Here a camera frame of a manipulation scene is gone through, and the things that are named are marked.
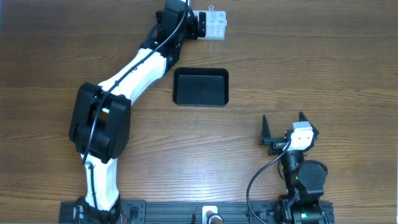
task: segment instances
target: wood grain surface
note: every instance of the wood grain surface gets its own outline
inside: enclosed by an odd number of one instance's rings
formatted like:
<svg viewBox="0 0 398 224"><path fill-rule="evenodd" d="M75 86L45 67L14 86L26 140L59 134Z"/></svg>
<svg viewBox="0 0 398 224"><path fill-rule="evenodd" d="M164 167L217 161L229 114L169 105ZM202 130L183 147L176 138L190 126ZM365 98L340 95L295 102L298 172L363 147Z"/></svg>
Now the wood grain surface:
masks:
<svg viewBox="0 0 398 224"><path fill-rule="evenodd" d="M266 114L281 136L303 111L319 129L309 159L325 163L323 200L337 223L395 223L398 1L194 0L227 12L226 39L187 41L174 67L229 71L223 108L179 107L174 69L131 113L119 158L122 199L245 201L269 162L258 146ZM68 129L77 89L135 55L164 0L5 0L0 32L0 222L58 222L86 194ZM285 192L276 166L253 200Z"/></svg>

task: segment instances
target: white connector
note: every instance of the white connector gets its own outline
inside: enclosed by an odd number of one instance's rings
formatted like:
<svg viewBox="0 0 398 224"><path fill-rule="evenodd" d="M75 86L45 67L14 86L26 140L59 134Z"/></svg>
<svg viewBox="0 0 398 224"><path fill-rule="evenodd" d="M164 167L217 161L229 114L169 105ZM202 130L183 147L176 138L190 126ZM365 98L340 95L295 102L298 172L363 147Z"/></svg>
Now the white connector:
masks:
<svg viewBox="0 0 398 224"><path fill-rule="evenodd" d="M224 40L227 25L226 13L214 11L214 6L209 6L209 11L193 11L199 17L199 12L206 13L206 36L198 37L199 40Z"/></svg>

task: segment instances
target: wooden table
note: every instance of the wooden table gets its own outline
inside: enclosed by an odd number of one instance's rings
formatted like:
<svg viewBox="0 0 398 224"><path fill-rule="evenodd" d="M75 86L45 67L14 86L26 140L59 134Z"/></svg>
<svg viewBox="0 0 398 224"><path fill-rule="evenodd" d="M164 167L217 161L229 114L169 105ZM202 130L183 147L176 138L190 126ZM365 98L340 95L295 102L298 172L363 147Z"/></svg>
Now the wooden table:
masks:
<svg viewBox="0 0 398 224"><path fill-rule="evenodd" d="M266 114L275 136L299 111L319 129L308 159L329 167L322 200L338 223L395 223L398 1L194 0L227 12L226 40L187 41L178 67L229 71L223 108L179 107L174 69L131 112L119 158L123 199L245 201L272 157L258 146ZM62 201L86 194L68 129L84 82L108 79L136 54L164 0L2 2L0 222L57 222ZM285 192L276 166L253 200Z"/></svg>

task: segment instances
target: black joint cover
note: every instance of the black joint cover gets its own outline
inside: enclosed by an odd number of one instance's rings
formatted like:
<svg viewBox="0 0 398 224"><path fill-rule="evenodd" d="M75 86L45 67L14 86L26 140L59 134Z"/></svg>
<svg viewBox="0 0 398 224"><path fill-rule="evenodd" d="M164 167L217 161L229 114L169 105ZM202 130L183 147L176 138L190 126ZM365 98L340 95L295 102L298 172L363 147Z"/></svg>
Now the black joint cover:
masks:
<svg viewBox="0 0 398 224"><path fill-rule="evenodd" d="M86 151L90 137L93 115L99 100L103 96L100 86L84 83L77 94L75 109L69 129L69 138L76 144L79 153ZM131 101L123 95L110 94L103 104L109 109L97 122L90 154L107 163L120 156L130 135Z"/></svg>

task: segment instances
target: black metal base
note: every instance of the black metal base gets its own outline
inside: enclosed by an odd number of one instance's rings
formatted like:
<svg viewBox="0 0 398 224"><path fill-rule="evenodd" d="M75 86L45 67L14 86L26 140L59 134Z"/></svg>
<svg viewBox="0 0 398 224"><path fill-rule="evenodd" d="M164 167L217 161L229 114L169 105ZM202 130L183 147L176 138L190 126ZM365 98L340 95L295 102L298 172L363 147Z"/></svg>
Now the black metal base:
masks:
<svg viewBox="0 0 398 224"><path fill-rule="evenodd" d="M277 223L274 218L276 201L252 201L253 210L268 224ZM248 210L246 202L146 202L145 200L121 200L122 224L201 224L201 210L205 205L218 207L227 224L259 224ZM59 223L73 223L74 202L62 202ZM322 202L322 208L331 224L335 224L333 205ZM81 224L97 224L87 215L80 220Z"/></svg>

